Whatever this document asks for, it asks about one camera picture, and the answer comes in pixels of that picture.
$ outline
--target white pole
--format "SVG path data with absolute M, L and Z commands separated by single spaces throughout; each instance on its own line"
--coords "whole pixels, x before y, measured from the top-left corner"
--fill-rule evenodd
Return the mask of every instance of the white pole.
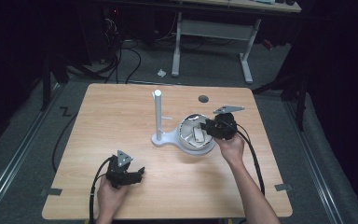
M 156 105 L 156 137 L 158 141 L 161 141 L 161 91 L 154 91 L 155 105 Z

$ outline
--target person's right hand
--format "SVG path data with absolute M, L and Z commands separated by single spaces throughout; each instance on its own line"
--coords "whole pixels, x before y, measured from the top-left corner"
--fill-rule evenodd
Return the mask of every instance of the person's right hand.
M 229 140 L 214 138 L 214 141 L 220 146 L 222 156 L 229 165 L 243 163 L 242 156 L 245 141 L 241 136 L 235 134 Z

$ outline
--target metal stand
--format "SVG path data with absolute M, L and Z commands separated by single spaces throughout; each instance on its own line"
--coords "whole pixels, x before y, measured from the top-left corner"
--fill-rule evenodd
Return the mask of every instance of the metal stand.
M 258 19 L 255 25 L 244 26 L 208 21 L 182 20 L 182 13 L 178 13 L 176 27 L 176 45 L 173 53 L 172 76 L 179 76 L 180 69 L 180 41 L 181 35 L 198 35 L 223 39 L 235 39 L 247 41 L 245 52 L 240 54 L 243 75 L 247 84 L 252 84 L 252 74 L 249 69 L 248 57 L 255 42 L 261 20 Z

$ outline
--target wooden table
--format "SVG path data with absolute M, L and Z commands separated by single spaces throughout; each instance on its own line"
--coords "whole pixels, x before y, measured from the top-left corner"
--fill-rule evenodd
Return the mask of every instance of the wooden table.
M 117 219 L 244 216 L 240 194 L 218 145 L 207 155 L 192 156 L 177 147 L 152 144 L 156 132 L 154 90 L 162 91 L 162 116 L 172 118 L 162 121 L 164 132 L 176 128 L 190 114 L 212 119 L 213 111 L 222 105 L 244 106 L 245 110 L 233 114 L 255 147 L 266 197 L 279 217 L 292 214 L 286 192 L 274 188 L 282 178 L 249 89 L 91 84 L 51 186 L 62 189 L 62 194 L 48 196 L 44 218 L 87 219 L 92 180 L 101 163 L 117 155 L 118 149 L 134 158 L 129 172 L 144 166 L 145 173 L 140 184 L 131 186 Z M 201 103 L 200 95 L 208 96 L 209 102 Z M 248 147 L 243 159 L 258 184 Z M 94 210 L 97 215 L 98 205 Z

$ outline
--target dark background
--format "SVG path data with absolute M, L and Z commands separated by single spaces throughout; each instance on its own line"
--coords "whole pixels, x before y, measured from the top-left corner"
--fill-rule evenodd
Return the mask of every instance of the dark background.
M 256 43 L 268 39 L 274 45 L 294 44 L 277 78 L 310 72 L 308 92 L 316 113 L 358 194 L 358 1 L 298 3 L 303 15 L 331 21 L 299 25 L 265 19 Z M 142 9 L 122 9 L 120 13 L 125 35 L 150 45 L 170 30 L 174 17 L 173 12 Z M 39 7 L 27 1 L 0 0 L 0 134 L 41 78 L 49 50 L 82 64 L 106 58 L 106 45 L 95 46 L 92 41 L 103 40 L 104 24 L 99 23 L 98 15 L 98 7 L 90 7 L 88 12 L 87 7 L 71 4 Z

